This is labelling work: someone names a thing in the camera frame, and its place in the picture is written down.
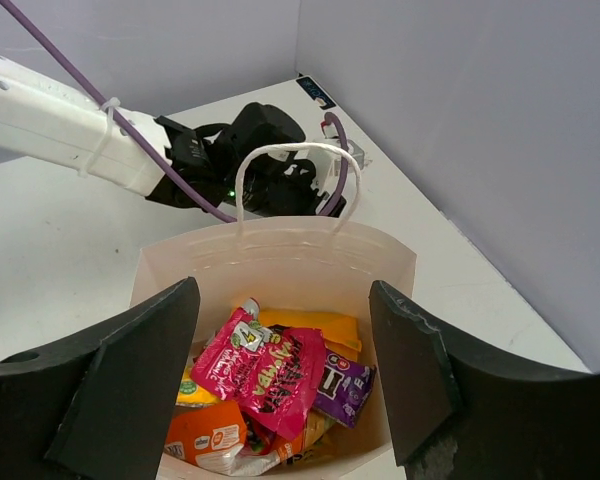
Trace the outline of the red candy packet front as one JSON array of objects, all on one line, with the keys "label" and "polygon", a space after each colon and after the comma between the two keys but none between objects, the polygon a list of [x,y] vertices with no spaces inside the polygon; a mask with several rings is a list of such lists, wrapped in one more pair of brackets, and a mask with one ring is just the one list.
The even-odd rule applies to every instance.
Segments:
[{"label": "red candy packet front", "polygon": [[303,430],[326,362],[322,332],[272,330],[259,322],[259,304],[233,311],[191,370],[192,380],[286,440]]}]

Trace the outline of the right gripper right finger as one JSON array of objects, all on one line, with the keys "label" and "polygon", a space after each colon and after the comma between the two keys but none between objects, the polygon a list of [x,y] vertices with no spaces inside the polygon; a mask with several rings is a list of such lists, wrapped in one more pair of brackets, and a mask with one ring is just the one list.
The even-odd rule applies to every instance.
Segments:
[{"label": "right gripper right finger", "polygon": [[395,460],[410,479],[600,479],[600,373],[507,352],[386,282],[369,295]]}]

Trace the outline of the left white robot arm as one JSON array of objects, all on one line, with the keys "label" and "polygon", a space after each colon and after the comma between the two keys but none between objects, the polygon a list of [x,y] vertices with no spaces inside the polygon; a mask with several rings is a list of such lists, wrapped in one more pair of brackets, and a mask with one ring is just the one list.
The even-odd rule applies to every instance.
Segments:
[{"label": "left white robot arm", "polygon": [[346,204],[340,156],[321,148],[253,150],[306,136],[282,109],[246,104],[230,123],[187,127],[99,105],[84,93],[0,55],[0,148],[107,180],[162,205],[209,210],[243,202],[260,216],[339,215]]}]

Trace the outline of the purple M&M's packet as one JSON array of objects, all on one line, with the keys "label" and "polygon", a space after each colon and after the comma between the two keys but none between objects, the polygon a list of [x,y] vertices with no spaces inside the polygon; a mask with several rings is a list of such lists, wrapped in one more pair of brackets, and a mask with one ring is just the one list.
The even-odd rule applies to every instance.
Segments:
[{"label": "purple M&M's packet", "polygon": [[312,408],[346,428],[354,428],[372,393],[376,371],[375,366],[359,364],[327,349]]}]

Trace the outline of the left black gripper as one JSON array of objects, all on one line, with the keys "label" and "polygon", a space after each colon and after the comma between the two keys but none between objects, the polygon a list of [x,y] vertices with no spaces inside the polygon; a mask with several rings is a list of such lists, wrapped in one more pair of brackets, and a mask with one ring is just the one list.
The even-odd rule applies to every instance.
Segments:
[{"label": "left black gripper", "polygon": [[[300,143],[306,136],[300,125],[274,105],[247,104],[230,124],[210,124],[199,129],[211,136],[205,151],[216,175],[227,189],[226,203],[235,202],[235,176],[244,158],[254,149],[282,143]],[[244,179],[244,208],[260,216],[315,215],[329,195],[313,185],[317,166],[295,152],[274,158],[254,159]]]}]

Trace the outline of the orange chips bag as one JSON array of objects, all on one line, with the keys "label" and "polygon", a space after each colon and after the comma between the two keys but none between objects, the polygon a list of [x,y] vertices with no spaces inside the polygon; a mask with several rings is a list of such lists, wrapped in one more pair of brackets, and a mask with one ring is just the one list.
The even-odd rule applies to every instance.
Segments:
[{"label": "orange chips bag", "polygon": [[282,463],[276,435],[241,412],[234,401],[192,409],[172,418],[164,452],[209,472],[231,477],[262,475]]}]

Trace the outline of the large orange gummy bag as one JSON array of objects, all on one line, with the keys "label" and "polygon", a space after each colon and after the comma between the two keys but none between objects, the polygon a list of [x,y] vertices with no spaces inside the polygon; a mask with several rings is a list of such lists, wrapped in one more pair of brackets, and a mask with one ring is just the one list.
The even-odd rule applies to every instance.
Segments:
[{"label": "large orange gummy bag", "polygon": [[[362,341],[358,336],[357,319],[327,312],[264,310],[259,317],[266,327],[312,328],[321,331],[326,350],[330,349],[359,364]],[[319,448],[328,444],[327,431],[338,423],[312,408],[302,432],[292,441],[277,436],[274,448],[283,457],[281,464],[293,464],[319,456]]]}]

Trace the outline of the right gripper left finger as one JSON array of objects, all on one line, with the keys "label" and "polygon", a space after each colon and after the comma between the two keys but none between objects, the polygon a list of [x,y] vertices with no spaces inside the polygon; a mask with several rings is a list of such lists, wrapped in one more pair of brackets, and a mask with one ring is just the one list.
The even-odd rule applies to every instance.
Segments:
[{"label": "right gripper left finger", "polygon": [[0,361],[0,479],[153,479],[196,329],[183,279]]}]

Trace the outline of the left blue table label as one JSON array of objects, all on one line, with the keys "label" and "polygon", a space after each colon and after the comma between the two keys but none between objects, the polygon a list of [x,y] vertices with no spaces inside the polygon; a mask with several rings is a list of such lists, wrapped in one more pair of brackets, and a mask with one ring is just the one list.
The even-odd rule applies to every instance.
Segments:
[{"label": "left blue table label", "polygon": [[329,110],[336,106],[331,97],[310,76],[298,77],[296,83],[319,105],[321,110]]}]

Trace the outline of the small yellow snack packet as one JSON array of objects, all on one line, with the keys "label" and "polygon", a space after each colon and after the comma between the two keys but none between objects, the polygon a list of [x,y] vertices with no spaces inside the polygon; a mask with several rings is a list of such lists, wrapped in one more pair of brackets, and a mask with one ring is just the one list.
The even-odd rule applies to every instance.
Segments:
[{"label": "small yellow snack packet", "polygon": [[221,401],[220,398],[198,385],[192,379],[191,371],[191,366],[187,366],[184,369],[176,397],[176,405],[186,408],[205,408],[219,403]]}]

